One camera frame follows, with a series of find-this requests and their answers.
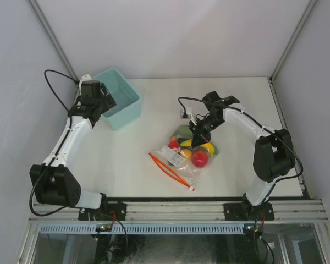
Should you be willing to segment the clear zip top bag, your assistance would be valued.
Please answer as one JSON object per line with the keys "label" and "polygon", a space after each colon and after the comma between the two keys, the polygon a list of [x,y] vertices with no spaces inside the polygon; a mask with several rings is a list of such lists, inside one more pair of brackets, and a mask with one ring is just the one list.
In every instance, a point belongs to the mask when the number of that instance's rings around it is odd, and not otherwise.
{"label": "clear zip top bag", "polygon": [[[210,142],[215,147],[214,158],[210,157],[209,152],[201,145],[192,147],[192,139],[177,138],[180,145],[179,149],[171,149],[168,147],[171,138],[176,137],[173,134],[167,139],[163,145],[159,146],[156,150],[148,153],[151,159],[155,162],[157,167],[166,175],[174,179],[175,181],[183,184],[189,190],[195,191],[196,181],[203,172],[204,169],[210,166],[212,161],[219,154],[219,149],[216,145]],[[196,151],[205,151],[208,155],[208,163],[203,168],[196,168],[191,159],[184,159],[180,155],[181,149],[190,149],[192,154]]]}

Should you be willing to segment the teal plastic bin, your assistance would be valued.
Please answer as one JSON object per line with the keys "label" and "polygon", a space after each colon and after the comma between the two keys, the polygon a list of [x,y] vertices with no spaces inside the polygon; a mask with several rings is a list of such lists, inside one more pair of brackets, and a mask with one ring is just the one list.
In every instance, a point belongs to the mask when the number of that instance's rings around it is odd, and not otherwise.
{"label": "teal plastic bin", "polygon": [[142,96],[117,69],[108,69],[92,79],[104,83],[117,103],[100,117],[113,130],[124,127],[140,116]]}

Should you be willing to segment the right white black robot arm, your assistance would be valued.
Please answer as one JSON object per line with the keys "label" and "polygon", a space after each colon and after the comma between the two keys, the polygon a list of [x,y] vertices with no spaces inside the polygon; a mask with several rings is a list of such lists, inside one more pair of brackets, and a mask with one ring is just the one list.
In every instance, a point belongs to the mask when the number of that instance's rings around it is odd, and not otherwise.
{"label": "right white black robot arm", "polygon": [[272,205],[268,202],[276,184],[299,161],[293,151],[292,139],[286,129],[270,128],[249,115],[234,96],[221,98],[216,91],[209,92],[201,100],[208,114],[191,121],[192,147],[211,140],[211,131],[229,123],[239,128],[254,145],[253,168],[256,174],[250,189],[238,203],[224,204],[225,219],[229,221],[260,219],[264,214],[273,220]]}

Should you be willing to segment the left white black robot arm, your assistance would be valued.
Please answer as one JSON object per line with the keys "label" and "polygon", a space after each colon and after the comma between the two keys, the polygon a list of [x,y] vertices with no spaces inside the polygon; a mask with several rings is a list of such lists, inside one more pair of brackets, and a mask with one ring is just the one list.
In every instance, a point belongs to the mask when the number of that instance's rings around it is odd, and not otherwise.
{"label": "left white black robot arm", "polygon": [[73,174],[73,165],[87,135],[101,116],[116,106],[104,83],[84,75],[79,80],[79,95],[68,110],[65,128],[52,152],[30,168],[30,199],[61,208],[88,208],[98,220],[109,215],[109,206],[100,192],[83,189]]}

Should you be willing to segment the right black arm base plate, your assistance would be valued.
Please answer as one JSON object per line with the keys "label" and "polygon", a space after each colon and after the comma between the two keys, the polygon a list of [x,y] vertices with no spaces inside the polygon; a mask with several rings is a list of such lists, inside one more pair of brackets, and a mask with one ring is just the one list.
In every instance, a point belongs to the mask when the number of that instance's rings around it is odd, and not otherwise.
{"label": "right black arm base plate", "polygon": [[253,221],[255,219],[260,221],[263,220],[263,216],[265,220],[275,220],[273,207],[269,202],[259,206],[251,206],[244,202],[224,203],[223,212],[226,221]]}

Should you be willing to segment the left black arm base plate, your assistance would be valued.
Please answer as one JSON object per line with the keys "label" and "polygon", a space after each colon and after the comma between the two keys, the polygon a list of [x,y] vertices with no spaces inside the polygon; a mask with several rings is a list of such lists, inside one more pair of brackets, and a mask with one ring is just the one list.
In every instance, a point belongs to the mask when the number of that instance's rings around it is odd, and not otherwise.
{"label": "left black arm base plate", "polygon": [[122,202],[108,203],[101,206],[99,209],[84,209],[80,210],[78,220],[88,221],[124,221],[127,213],[127,204]]}

